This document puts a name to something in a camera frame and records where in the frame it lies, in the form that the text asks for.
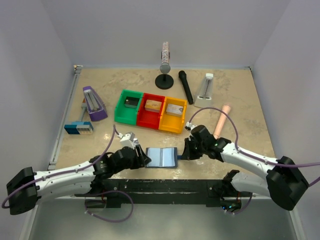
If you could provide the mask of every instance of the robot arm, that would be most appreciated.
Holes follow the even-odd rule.
[[[276,159],[245,151],[265,160],[261,162],[238,152],[235,144],[230,140],[223,137],[215,139],[203,125],[187,124],[186,128],[190,130],[190,137],[184,140],[185,146],[181,159],[194,160],[205,154],[211,159],[237,165],[256,175],[246,175],[239,171],[227,175],[225,179],[228,180],[230,187],[238,192],[251,192],[271,197],[277,205],[290,211],[309,187],[298,168],[268,164],[294,165],[295,163],[286,156]]]
[[[132,142],[126,136],[123,136],[123,140],[130,146],[124,146],[115,153],[106,153],[100,161],[93,165],[92,163],[99,156],[95,156],[90,161],[76,166],[58,170],[33,172],[32,167],[22,169],[7,184],[8,195],[26,183],[35,180],[39,181],[25,187],[9,199],[10,214],[25,213],[44,201],[62,196],[100,193],[104,189],[104,181],[109,179],[113,174],[124,169],[145,167],[146,164],[151,162],[151,159],[143,152],[136,138]],[[89,167],[77,171],[77,169],[86,166]],[[70,173],[62,173],[68,170],[72,171]]]
[[[222,137],[215,139],[203,125],[187,124],[186,128],[190,130],[190,136],[184,139],[182,160],[199,159],[205,154],[211,159],[237,165],[255,174],[247,175],[238,170],[229,172],[221,181],[219,191],[221,190],[222,193],[228,191],[257,193],[271,197],[277,205],[290,211],[308,189],[307,180],[297,168],[268,164],[294,165],[290,158],[284,156],[276,159],[246,151],[254,157],[268,161],[268,163],[261,162],[239,153],[230,140]],[[37,204],[62,196],[102,193],[113,174],[124,169],[143,168],[151,162],[132,132],[119,135],[124,147],[115,153],[104,154],[99,161],[97,161],[99,156],[95,156],[77,166],[53,171],[33,172],[32,167],[21,170],[6,186],[8,196],[12,195],[8,200],[10,214],[25,213]],[[12,194],[31,182],[34,183]]]

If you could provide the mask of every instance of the small box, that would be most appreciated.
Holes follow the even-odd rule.
[[[127,96],[124,100],[124,105],[127,108],[135,109],[139,104],[140,99],[137,97]]]
[[[150,112],[159,113],[161,108],[162,102],[154,101],[154,100],[147,100],[144,105],[144,109]]]
[[[176,117],[182,117],[182,113],[184,111],[183,106],[179,105],[174,105],[169,103],[168,106],[166,107],[166,114],[176,116]]]

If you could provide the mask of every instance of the marble surface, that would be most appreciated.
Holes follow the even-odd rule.
[[[249,69],[184,69],[192,94],[195,94],[206,73],[214,74],[213,107],[221,108],[231,103],[230,117],[239,132],[239,146],[247,150],[274,157],[264,115],[260,106],[252,74]],[[180,69],[172,69],[170,75],[174,85],[168,90],[155,86],[155,78],[160,74],[158,69],[125,69],[125,68],[85,68],[81,72],[74,98],[71,103],[68,121],[76,121],[81,113],[81,102],[84,98],[82,88],[92,86],[104,101],[108,118],[92,122],[92,135],[69,135],[64,133],[56,168],[61,169],[88,161],[99,155],[107,146],[113,129],[114,111],[123,89],[140,91],[150,94],[186,99],[183,86],[178,78]],[[188,105],[185,119],[188,121],[199,108]],[[192,121],[196,125],[205,125],[212,133],[220,113],[214,110],[200,112]],[[84,121],[89,121],[86,113]],[[178,154],[184,149],[184,138],[189,132],[174,134],[138,126],[116,123],[120,133],[134,132],[141,146],[146,148],[177,147]],[[226,121],[221,137],[234,142],[235,131]],[[115,138],[109,152],[122,146]],[[179,160],[178,168],[140,168],[123,170],[113,178],[126,179],[220,179],[232,169],[241,168],[232,164],[222,163],[204,156],[198,160]]]

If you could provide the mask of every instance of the black microphone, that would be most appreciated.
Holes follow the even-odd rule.
[[[187,81],[187,74],[185,71],[180,71],[179,72],[179,79],[182,82],[183,88],[184,88],[184,92],[186,95],[186,99],[188,100],[189,104],[194,104],[194,99],[192,98],[192,94],[188,85],[188,81]]]

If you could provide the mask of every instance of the black stand base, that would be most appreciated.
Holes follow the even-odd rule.
[[[169,89],[174,85],[174,79],[168,74],[160,74],[155,79],[155,85],[160,89]]]

